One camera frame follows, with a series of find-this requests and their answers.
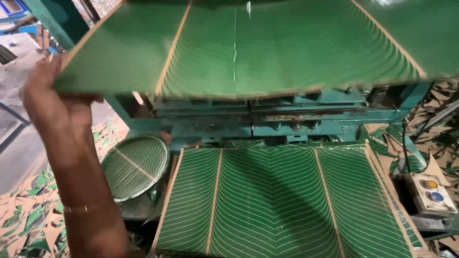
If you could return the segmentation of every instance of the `floor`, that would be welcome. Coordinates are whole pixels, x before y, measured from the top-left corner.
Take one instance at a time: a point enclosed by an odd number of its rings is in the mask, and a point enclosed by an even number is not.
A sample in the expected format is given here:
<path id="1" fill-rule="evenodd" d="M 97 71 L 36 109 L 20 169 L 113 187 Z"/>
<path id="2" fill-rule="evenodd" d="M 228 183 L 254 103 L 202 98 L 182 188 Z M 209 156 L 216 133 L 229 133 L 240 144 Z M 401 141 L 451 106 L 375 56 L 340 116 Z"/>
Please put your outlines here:
<path id="1" fill-rule="evenodd" d="M 10 25 L 3 25 L 0 29 L 8 27 Z M 9 47 L 7 43 L 10 40 L 14 40 L 17 45 Z M 35 51 L 37 46 L 27 34 L 0 36 L 0 44 L 17 56 L 15 61 L 0 66 L 0 102 L 28 120 L 22 106 L 20 90 L 34 64 L 44 58 L 44 55 Z M 92 108 L 94 125 L 116 115 L 106 103 L 95 103 Z M 0 142 L 18 125 L 19 121 L 15 117 L 0 110 Z M 43 143 L 35 127 L 30 125 L 0 154 L 0 195 L 11 191 L 25 178 L 38 174 L 47 165 Z"/>

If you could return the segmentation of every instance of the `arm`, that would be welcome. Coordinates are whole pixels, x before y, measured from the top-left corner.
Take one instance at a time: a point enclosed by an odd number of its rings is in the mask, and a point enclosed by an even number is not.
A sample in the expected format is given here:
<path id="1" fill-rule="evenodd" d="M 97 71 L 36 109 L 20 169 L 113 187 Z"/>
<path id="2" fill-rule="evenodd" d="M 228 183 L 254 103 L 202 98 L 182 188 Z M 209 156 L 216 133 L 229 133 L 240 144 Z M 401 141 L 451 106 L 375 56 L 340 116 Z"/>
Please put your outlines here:
<path id="1" fill-rule="evenodd" d="M 43 140 L 66 207 L 70 252 L 73 257 L 126 257 L 128 235 L 91 131 L 90 105 L 100 97 L 58 95 L 53 83 L 60 66 L 59 56 L 37 63 L 22 90 L 22 100 Z"/>

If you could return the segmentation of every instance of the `teal machine frame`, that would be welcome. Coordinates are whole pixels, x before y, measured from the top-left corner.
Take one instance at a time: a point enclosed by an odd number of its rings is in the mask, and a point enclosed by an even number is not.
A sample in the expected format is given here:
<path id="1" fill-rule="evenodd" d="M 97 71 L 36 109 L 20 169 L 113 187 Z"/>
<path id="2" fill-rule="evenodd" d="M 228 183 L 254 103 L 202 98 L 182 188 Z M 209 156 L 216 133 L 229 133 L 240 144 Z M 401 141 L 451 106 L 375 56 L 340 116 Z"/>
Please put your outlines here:
<path id="1" fill-rule="evenodd" d="M 64 50 L 71 50 L 89 30 L 71 0 L 24 0 Z M 132 93 L 104 95 L 130 128 L 128 136 L 174 137 L 172 151 L 202 140 L 222 144 L 228 139 L 277 139 L 279 143 L 305 141 L 327 135 L 356 140 L 365 123 L 399 123 L 429 90 L 430 83 L 397 87 L 351 87 L 312 94 L 242 101 L 175 100 L 144 97 L 139 104 Z M 407 146 L 419 153 L 409 138 Z M 420 221 L 426 240 L 459 233 L 459 216 Z"/>

